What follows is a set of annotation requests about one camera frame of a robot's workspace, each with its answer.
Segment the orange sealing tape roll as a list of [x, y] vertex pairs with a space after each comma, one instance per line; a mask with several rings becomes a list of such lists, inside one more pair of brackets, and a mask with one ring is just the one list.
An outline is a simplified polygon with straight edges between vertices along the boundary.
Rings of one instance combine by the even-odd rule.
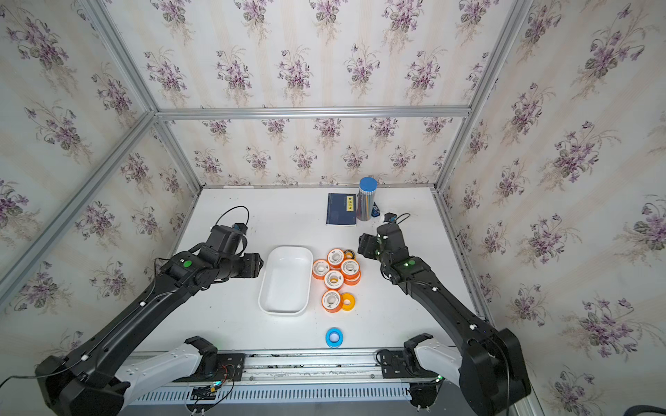
[[312, 265], [311, 275], [317, 280], [324, 280], [330, 271], [331, 267], [328, 261], [326, 259], [318, 259]]
[[324, 276], [324, 285], [328, 291], [339, 291], [344, 286], [344, 277], [339, 270], [330, 270]]
[[340, 267], [343, 279], [346, 282], [357, 281], [361, 275], [360, 265], [357, 260], [348, 258], [343, 261]]
[[339, 291], [326, 291], [321, 299], [323, 309], [328, 313], [336, 313], [342, 309], [343, 298]]
[[361, 281], [362, 273], [358, 272], [357, 275], [355, 276], [345, 276], [344, 277], [344, 282], [346, 285], [349, 286], [354, 286], [357, 285]]
[[326, 260], [332, 269], [339, 270], [345, 260], [345, 253], [342, 249], [334, 248], [329, 251]]

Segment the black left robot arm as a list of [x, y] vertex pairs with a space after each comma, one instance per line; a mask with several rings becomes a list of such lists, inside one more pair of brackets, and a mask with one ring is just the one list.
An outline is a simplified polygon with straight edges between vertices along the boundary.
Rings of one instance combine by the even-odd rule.
[[206, 242], [166, 260], [152, 284], [95, 336], [44, 359], [35, 376], [45, 405], [57, 415], [119, 414], [132, 383], [117, 372], [162, 321], [213, 284], [258, 277], [264, 263], [245, 251], [246, 232], [244, 223], [215, 225]]

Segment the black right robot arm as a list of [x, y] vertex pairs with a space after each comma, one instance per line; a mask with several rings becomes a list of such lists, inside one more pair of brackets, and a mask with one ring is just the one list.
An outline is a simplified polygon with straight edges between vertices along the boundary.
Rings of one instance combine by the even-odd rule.
[[451, 339], [452, 346], [428, 334], [410, 339], [405, 350], [418, 369], [458, 386], [478, 415], [508, 411], [532, 393], [518, 337], [482, 320], [446, 289], [423, 259], [409, 253], [397, 223], [362, 235], [357, 252], [378, 261], [382, 276], [423, 306]]

